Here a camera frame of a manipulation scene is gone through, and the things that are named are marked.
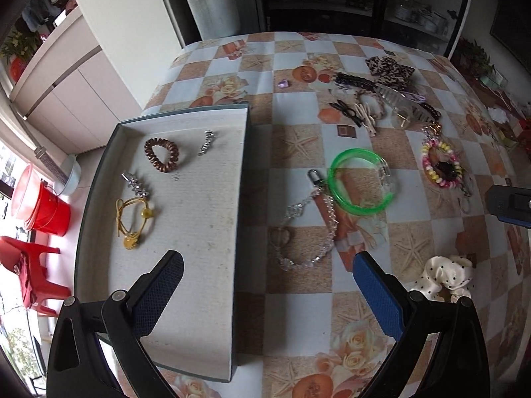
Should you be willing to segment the small black claw clip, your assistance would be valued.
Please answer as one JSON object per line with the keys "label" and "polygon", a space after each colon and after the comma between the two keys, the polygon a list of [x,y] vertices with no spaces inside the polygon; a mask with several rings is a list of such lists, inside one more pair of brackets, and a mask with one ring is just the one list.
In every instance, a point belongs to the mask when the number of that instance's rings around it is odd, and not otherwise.
{"label": "small black claw clip", "polygon": [[434,165],[434,170],[439,178],[445,181],[455,181],[458,172],[455,170],[455,165],[450,161],[439,161]]}

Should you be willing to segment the cream polka dot scrunchie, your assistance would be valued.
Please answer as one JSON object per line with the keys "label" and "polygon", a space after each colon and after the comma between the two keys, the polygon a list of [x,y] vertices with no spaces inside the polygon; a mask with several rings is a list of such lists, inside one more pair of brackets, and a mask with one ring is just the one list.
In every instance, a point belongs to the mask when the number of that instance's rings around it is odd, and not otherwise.
{"label": "cream polka dot scrunchie", "polygon": [[467,258],[434,256],[426,262],[412,290],[420,292],[430,301],[444,302],[440,292],[446,289],[450,302],[455,304],[459,298],[472,297],[472,279],[473,263]]}

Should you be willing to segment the silver rhinestone hair clip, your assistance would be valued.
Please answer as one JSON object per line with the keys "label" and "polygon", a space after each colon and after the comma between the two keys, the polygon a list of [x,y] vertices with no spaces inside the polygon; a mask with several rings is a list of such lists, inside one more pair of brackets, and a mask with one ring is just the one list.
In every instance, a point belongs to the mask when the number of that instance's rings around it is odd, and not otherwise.
{"label": "silver rhinestone hair clip", "polygon": [[142,199],[149,198],[149,192],[147,191],[146,187],[133,173],[123,171],[120,176],[124,179],[124,181],[126,181],[127,186],[135,193],[137,197]]}

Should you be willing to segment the green plastic bangle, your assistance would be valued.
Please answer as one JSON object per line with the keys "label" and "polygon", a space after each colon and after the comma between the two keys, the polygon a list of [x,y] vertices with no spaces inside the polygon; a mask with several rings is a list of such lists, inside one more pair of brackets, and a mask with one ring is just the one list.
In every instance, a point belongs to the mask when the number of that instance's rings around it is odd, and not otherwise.
{"label": "green plastic bangle", "polygon": [[328,185],[339,208],[353,216],[377,215],[395,197],[395,182],[387,162],[362,148],[345,150],[334,158]]}

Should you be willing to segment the beige hair clip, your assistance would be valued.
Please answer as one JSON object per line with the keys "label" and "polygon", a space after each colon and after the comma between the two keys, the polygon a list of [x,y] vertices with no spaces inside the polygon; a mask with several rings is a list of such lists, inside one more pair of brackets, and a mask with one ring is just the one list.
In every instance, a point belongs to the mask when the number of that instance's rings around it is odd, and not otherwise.
{"label": "beige hair clip", "polygon": [[367,104],[355,104],[354,111],[358,118],[362,121],[363,126],[366,128],[368,135],[374,138],[377,135],[376,123],[370,108]]}

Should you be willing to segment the small silver charm clip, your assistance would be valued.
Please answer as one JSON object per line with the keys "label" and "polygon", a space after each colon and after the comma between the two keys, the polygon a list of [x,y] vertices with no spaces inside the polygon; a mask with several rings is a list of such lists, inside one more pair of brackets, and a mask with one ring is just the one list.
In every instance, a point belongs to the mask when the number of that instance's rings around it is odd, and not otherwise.
{"label": "small silver charm clip", "polygon": [[198,152],[199,156],[204,156],[207,153],[207,151],[210,149],[215,138],[216,138],[215,133],[212,130],[208,129],[205,132],[205,141],[200,147],[200,150]]}

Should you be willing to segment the red plastic chair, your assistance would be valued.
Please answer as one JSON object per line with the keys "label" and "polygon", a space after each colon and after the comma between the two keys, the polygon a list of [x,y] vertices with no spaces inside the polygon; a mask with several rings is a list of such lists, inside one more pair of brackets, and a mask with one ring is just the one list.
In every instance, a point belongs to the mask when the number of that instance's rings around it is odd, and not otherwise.
{"label": "red plastic chair", "polygon": [[60,249],[1,237],[1,265],[18,276],[24,307],[46,317],[57,317],[58,312],[45,302],[49,299],[64,301],[72,292],[48,280],[48,270],[40,263],[40,257],[49,253],[60,254]]}

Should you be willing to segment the red plastic bucket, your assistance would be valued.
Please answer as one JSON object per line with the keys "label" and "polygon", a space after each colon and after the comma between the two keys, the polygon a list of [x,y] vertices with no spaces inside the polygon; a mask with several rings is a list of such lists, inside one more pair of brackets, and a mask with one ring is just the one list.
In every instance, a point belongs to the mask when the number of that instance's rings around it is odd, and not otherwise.
{"label": "red plastic bucket", "polygon": [[11,198],[11,214],[25,230],[64,236],[70,225],[71,209],[48,183],[27,165],[17,180]]}

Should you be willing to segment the grey shallow tray box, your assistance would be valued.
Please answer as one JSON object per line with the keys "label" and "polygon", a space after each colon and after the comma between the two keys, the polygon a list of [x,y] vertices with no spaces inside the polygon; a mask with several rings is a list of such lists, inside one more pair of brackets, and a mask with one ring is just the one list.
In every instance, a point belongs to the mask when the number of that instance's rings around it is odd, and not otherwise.
{"label": "grey shallow tray box", "polygon": [[[198,152],[205,132],[215,140]],[[95,172],[80,226],[74,292],[83,302],[128,289],[169,250],[184,275],[142,345],[186,375],[230,382],[245,104],[158,113],[118,124]],[[149,192],[137,197],[120,176]]]}

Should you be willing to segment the green leafy plant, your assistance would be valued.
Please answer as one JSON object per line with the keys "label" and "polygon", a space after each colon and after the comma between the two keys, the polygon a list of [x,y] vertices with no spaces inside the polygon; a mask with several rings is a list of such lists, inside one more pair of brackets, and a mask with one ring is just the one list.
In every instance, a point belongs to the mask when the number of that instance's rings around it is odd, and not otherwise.
{"label": "green leafy plant", "polygon": [[495,68],[485,49],[476,40],[459,39],[453,58],[458,67],[475,79],[489,76]]}

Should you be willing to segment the checkered floral tablecloth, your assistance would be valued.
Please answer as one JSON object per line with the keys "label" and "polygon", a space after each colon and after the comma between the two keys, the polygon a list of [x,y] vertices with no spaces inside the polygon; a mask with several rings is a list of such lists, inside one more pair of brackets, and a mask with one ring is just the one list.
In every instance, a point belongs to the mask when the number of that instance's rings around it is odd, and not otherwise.
{"label": "checkered floral tablecloth", "polygon": [[[425,176],[420,126],[399,129],[386,115],[371,138],[330,106],[354,98],[335,85],[337,73],[368,77],[367,58],[383,56],[415,69],[412,88],[440,112],[443,136],[466,171],[469,197]],[[278,87],[283,79],[288,88]],[[239,365],[227,384],[167,373],[179,395],[357,397],[392,347],[350,272],[362,250],[405,286],[435,255],[469,258],[492,386],[515,374],[529,336],[528,234],[489,215],[484,195],[516,173],[486,110],[447,59],[341,34],[209,39],[181,51],[146,110],[224,102],[248,103],[251,120],[237,293]],[[397,183],[395,199],[375,216],[339,212],[334,250],[312,268],[282,270],[270,242],[273,228],[289,205],[309,195],[308,171],[326,171],[350,148],[383,157]]]}

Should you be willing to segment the light blue basin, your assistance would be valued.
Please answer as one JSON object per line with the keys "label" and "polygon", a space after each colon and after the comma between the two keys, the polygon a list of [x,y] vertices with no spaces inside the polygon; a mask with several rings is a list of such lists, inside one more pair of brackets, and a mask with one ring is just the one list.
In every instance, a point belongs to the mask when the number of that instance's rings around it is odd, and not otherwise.
{"label": "light blue basin", "polygon": [[70,196],[77,189],[81,178],[81,167],[77,162],[76,155],[69,155],[59,166],[67,176],[67,181],[56,181],[54,190],[59,196]]}

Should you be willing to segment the black bow hair clip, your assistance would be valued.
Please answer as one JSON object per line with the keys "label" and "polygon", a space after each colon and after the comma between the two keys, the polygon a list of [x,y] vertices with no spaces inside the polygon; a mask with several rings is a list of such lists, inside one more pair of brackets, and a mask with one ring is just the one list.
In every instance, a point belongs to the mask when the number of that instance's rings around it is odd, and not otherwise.
{"label": "black bow hair clip", "polygon": [[358,117],[355,110],[347,105],[344,101],[337,99],[336,101],[330,102],[330,106],[333,109],[340,111],[345,117],[352,120],[352,122],[361,128],[363,121]]}

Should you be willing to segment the black beaded barrette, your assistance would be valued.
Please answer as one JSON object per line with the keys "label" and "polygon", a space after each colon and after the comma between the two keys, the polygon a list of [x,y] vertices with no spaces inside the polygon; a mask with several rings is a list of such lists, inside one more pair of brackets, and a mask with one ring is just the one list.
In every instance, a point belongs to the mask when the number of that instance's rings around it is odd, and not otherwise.
{"label": "black beaded barrette", "polygon": [[334,76],[334,83],[343,89],[360,88],[367,91],[374,91],[375,83],[361,76],[353,76],[345,73],[337,73]]}

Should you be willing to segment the potted plant red pot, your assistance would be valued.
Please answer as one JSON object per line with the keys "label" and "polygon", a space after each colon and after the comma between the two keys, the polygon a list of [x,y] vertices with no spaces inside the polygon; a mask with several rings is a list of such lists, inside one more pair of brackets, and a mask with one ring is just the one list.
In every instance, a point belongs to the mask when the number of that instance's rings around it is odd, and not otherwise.
{"label": "potted plant red pot", "polygon": [[9,75],[16,84],[25,68],[39,48],[39,38],[35,34],[25,34],[13,28],[1,45],[1,56],[6,58]]}

